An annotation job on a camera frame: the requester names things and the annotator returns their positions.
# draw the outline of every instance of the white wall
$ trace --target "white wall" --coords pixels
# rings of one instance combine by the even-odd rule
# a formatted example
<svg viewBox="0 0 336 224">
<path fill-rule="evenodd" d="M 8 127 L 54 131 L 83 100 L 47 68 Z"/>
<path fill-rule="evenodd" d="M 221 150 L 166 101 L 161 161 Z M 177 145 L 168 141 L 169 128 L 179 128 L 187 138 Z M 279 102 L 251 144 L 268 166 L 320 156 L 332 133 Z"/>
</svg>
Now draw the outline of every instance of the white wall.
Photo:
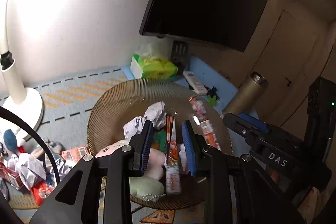
<svg viewBox="0 0 336 224">
<path fill-rule="evenodd" d="M 25 84 L 128 65 L 148 0 L 8 0 L 9 47 Z M 6 90 L 3 79 L 0 91 Z"/>
</svg>

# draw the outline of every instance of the white remote control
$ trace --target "white remote control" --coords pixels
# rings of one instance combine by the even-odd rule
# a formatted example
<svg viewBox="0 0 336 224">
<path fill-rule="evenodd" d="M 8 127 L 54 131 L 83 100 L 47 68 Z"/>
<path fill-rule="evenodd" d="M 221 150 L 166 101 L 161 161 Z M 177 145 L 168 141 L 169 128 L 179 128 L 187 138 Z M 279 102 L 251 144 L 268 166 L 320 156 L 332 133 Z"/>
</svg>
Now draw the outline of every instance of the white remote control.
<svg viewBox="0 0 336 224">
<path fill-rule="evenodd" d="M 193 87 L 194 91 L 197 94 L 206 95 L 208 93 L 207 89 L 204 87 L 201 81 L 197 79 L 192 71 L 184 71 L 182 75 L 184 76 L 184 78 L 186 78 L 189 85 Z"/>
</svg>

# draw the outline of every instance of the green object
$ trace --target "green object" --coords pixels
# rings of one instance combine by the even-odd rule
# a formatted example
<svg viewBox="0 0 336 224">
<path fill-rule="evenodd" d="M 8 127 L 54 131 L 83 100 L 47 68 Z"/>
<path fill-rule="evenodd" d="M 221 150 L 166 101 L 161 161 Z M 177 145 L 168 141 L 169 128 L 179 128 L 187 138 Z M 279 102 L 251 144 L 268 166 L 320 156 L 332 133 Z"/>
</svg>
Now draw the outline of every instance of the green object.
<svg viewBox="0 0 336 224">
<path fill-rule="evenodd" d="M 168 79 L 176 75 L 178 68 L 169 60 L 147 58 L 134 54 L 130 69 L 136 79 Z"/>
<path fill-rule="evenodd" d="M 166 140 L 167 140 L 167 133 L 166 133 L 166 131 L 164 129 L 161 129 L 160 132 L 155 133 L 153 135 L 153 138 L 154 138 L 154 141 L 156 143 L 160 144 L 159 150 L 161 152 L 166 153 Z"/>
<path fill-rule="evenodd" d="M 207 100 L 211 106 L 216 106 L 218 100 L 216 100 L 216 97 L 211 97 L 210 95 L 207 96 Z"/>
</svg>

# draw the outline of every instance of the lamp base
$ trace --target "lamp base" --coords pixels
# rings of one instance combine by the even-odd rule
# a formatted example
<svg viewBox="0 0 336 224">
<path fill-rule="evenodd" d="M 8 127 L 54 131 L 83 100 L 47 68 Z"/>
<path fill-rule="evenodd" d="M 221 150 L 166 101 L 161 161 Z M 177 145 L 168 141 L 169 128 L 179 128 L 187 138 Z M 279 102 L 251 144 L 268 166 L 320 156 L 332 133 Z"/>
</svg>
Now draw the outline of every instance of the lamp base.
<svg viewBox="0 0 336 224">
<path fill-rule="evenodd" d="M 25 88 L 27 96 L 21 104 L 15 104 L 11 96 L 3 103 L 2 107 L 24 120 L 31 128 L 37 130 L 43 115 L 43 101 L 39 92 L 33 88 Z M 12 129 L 14 134 L 19 129 L 15 124 L 0 118 L 0 130 L 3 133 L 7 129 Z M 28 140 L 30 135 L 20 129 L 16 134 L 16 139 Z"/>
</svg>

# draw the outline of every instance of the black curved tube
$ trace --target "black curved tube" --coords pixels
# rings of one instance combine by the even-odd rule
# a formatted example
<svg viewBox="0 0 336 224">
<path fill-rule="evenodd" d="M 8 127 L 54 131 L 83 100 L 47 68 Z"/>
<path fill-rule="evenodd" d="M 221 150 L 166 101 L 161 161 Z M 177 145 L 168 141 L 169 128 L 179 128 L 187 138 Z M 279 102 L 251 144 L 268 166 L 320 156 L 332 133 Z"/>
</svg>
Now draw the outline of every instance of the black curved tube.
<svg viewBox="0 0 336 224">
<path fill-rule="evenodd" d="M 59 173 L 58 173 L 58 169 L 57 169 L 55 159 L 54 159 L 51 151 L 49 150 L 48 146 L 46 145 L 46 143 L 35 132 L 35 130 L 32 129 L 24 120 L 22 120 L 21 118 L 16 116 L 14 113 L 10 112 L 9 110 L 7 110 L 7 109 L 5 109 L 1 106 L 0 106 L 0 117 L 7 120 L 7 121 L 10 121 L 10 122 L 16 124 L 18 127 L 23 129 L 24 131 L 26 131 L 35 141 L 37 141 L 37 143 L 42 147 L 42 149 L 48 155 L 49 160 L 50 160 L 51 165 L 52 165 L 52 168 L 54 170 L 54 174 L 55 174 L 55 177 L 56 177 L 56 183 L 59 184 L 60 179 L 59 179 Z"/>
</svg>

